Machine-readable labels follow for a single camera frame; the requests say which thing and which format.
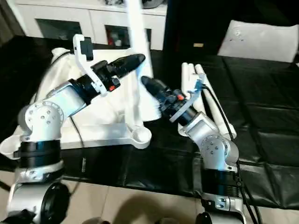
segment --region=white plastic stand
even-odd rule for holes
[[[53,49],[53,60],[66,49]],[[87,62],[89,66],[101,60],[108,62],[130,55],[131,49],[126,50],[94,50],[94,60]],[[74,55],[62,58],[44,78],[38,100],[46,97],[48,92],[61,83],[73,78],[78,79],[82,74],[75,63]],[[131,144],[136,148],[146,148],[151,139],[151,132],[143,126],[139,116],[138,81],[135,71],[120,79],[121,86],[92,100],[92,103],[73,116],[85,147]],[[80,138],[67,119],[61,128],[61,148],[81,148]],[[12,136],[0,144],[0,152],[13,159],[13,152],[20,146],[22,130],[18,126]]]

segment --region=black table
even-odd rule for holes
[[[17,114],[34,94],[55,47],[72,42],[15,37],[0,49],[0,141],[17,126]],[[106,45],[94,45],[107,49]],[[181,83],[181,63],[200,63],[237,131],[242,176],[260,206],[299,209],[299,69],[264,60],[167,54],[151,51],[154,76],[172,88]],[[148,148],[85,149],[85,182],[193,196],[201,189],[200,154],[167,120],[146,122]],[[66,178],[80,176],[81,150],[62,150]],[[0,169],[15,161],[0,156]]]

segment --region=white tube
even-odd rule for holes
[[[181,90],[183,94],[186,95],[186,98],[190,98],[190,93],[188,93],[189,90],[189,65],[184,62],[182,63],[182,84],[181,84]],[[178,133],[182,136],[187,136],[184,132],[182,132],[183,126],[178,124]]]
[[[149,45],[142,17],[140,0],[126,0],[129,21],[130,44],[133,52],[145,55],[145,61],[136,70],[139,86],[139,111],[143,121],[161,117],[158,101],[147,92],[141,83],[141,76],[153,77]]]
[[[190,93],[188,93],[188,90],[189,90],[189,65],[186,62],[182,63],[181,89],[182,89],[183,94],[185,94],[187,99],[189,99],[190,98]]]
[[[197,64],[195,66],[195,69],[196,69],[196,72],[198,74],[200,74],[200,73],[205,74],[204,70],[202,69],[202,67],[201,67],[200,64]],[[215,96],[217,102],[219,103],[219,105],[221,107],[221,104],[220,104],[218,98],[216,97],[216,94],[215,94],[215,92],[214,92],[214,90],[213,90],[213,88],[212,88],[212,86],[211,86],[211,84],[210,84],[207,76],[205,77],[204,84],[211,90],[212,94]],[[219,109],[217,107],[217,104],[214,102],[214,100],[213,100],[212,96],[210,95],[210,93],[208,92],[208,90],[204,90],[203,92],[204,92],[204,94],[206,96],[207,103],[209,104],[209,107],[210,107],[210,110],[211,110],[214,122],[215,122],[215,124],[219,128],[220,134],[223,135],[223,137],[225,137],[227,139],[230,139],[229,134],[228,134],[228,129],[226,128],[226,125],[224,123],[224,119],[221,116],[221,113],[220,113],[220,111],[219,111]],[[235,131],[234,126],[229,123],[229,121],[228,121],[228,119],[227,119],[224,111],[223,111],[223,114],[224,114],[224,117],[225,117],[226,121],[228,122],[229,128],[230,128],[230,130],[231,130],[231,132],[233,134],[233,137],[236,138],[237,133]]]

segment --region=black cable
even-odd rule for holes
[[[250,198],[251,201],[254,201],[254,198],[251,194],[251,192],[249,191],[248,187],[246,186],[246,184],[244,183],[244,188],[245,188],[245,191],[248,195],[248,197]],[[263,221],[262,221],[262,216],[261,216],[261,213],[260,213],[260,210],[258,209],[258,207],[256,205],[253,205],[253,208],[254,210],[256,211],[256,216],[257,216],[257,221],[259,224],[262,224]]]
[[[71,119],[71,122],[72,122],[74,128],[76,129],[76,131],[77,131],[77,133],[78,133],[78,135],[79,135],[80,142],[81,142],[81,147],[82,147],[82,149],[81,149],[81,150],[82,150],[82,151],[81,151],[81,158],[82,158],[82,160],[81,160],[81,165],[82,165],[82,167],[81,167],[81,174],[80,174],[79,179],[77,180],[77,183],[76,183],[76,185],[75,185],[73,191],[71,192],[71,196],[72,196],[73,194],[76,193],[76,191],[77,191],[77,189],[78,189],[78,187],[79,187],[79,185],[80,185],[80,183],[81,183],[81,181],[82,181],[83,175],[84,175],[84,173],[85,173],[86,157],[85,157],[85,155],[84,155],[84,148],[85,148],[85,147],[84,147],[84,143],[83,143],[82,136],[81,136],[81,134],[80,134],[80,132],[79,132],[79,130],[78,130],[77,125],[75,124],[75,121],[73,120],[73,118],[72,118],[71,116],[70,116],[70,119]]]
[[[211,95],[213,101],[216,103],[216,105],[217,105],[217,107],[218,107],[218,110],[220,111],[220,114],[221,114],[221,116],[222,116],[222,118],[223,118],[223,120],[224,120],[225,126],[226,126],[226,128],[228,129],[228,134],[229,134],[229,136],[230,136],[230,139],[231,139],[232,142],[234,142],[234,137],[233,137],[233,134],[232,134],[232,132],[231,132],[231,130],[230,130],[230,127],[229,127],[229,125],[228,125],[228,121],[226,120],[225,115],[224,115],[224,112],[223,112],[223,110],[222,110],[220,104],[218,103],[216,97],[214,96],[214,94],[212,93],[212,91],[210,90],[210,88],[208,88],[205,84],[203,84],[203,89],[208,90],[208,92],[210,93],[210,95]],[[237,161],[236,164],[237,164],[237,170],[238,170],[239,181],[240,181],[240,183],[241,183],[241,182],[242,182],[242,179],[241,179],[241,169],[240,169],[239,159],[238,159],[238,161]],[[248,210],[248,212],[249,212],[249,214],[250,214],[250,217],[251,217],[252,221],[254,222],[254,224],[263,224],[262,217],[261,217],[261,213],[260,213],[258,207],[254,204],[254,198],[253,198],[253,196],[252,196],[251,193],[249,192],[249,190],[248,190],[246,184],[243,183],[243,185],[244,185],[244,188],[245,188],[245,190],[246,190],[246,193],[248,194],[249,199],[251,200],[251,203],[252,203],[252,205],[253,205],[253,207],[254,207],[254,210],[255,210],[255,212],[256,212],[257,220],[256,220],[256,217],[255,217],[254,214],[253,214],[253,211],[252,211],[251,207],[249,206],[249,204],[248,204],[248,202],[247,202],[246,195],[245,195],[245,192],[244,192],[244,188],[243,188],[242,186],[240,186],[239,188],[240,188],[240,192],[241,192],[241,195],[242,195],[242,198],[243,198],[243,202],[244,202],[244,204],[246,205],[246,208],[247,208],[247,210]]]
[[[10,191],[10,186],[2,181],[0,181],[0,188],[2,188],[5,191],[8,191],[8,192]]]
[[[40,88],[42,86],[42,83],[43,83],[43,79],[45,78],[46,74],[50,71],[50,69],[65,55],[68,55],[70,54],[70,51],[66,51],[64,53],[62,53],[61,55],[59,55],[46,69],[46,71],[43,73],[42,75],[42,80],[37,88],[37,91],[36,91],[36,96],[34,97],[34,103],[37,101],[37,98],[38,98],[38,94],[40,92]]]

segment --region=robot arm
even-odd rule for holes
[[[89,67],[86,61],[93,59],[90,39],[75,35],[73,42],[77,64],[85,75],[61,84],[19,113],[24,134],[14,156],[20,158],[20,163],[9,194],[8,217],[3,223],[58,224],[64,220],[70,193],[60,182],[64,171],[59,141],[62,124],[96,96],[105,96],[119,87],[118,78],[135,70],[145,59],[135,54]]]
[[[205,213],[200,214],[200,224],[246,224],[243,199],[239,197],[235,143],[221,136],[218,127],[204,113],[192,107],[197,91],[189,101],[181,90],[171,90],[159,80],[142,77],[146,89],[159,101],[162,114],[171,122],[178,122],[183,131],[198,146],[203,162],[202,199]]]

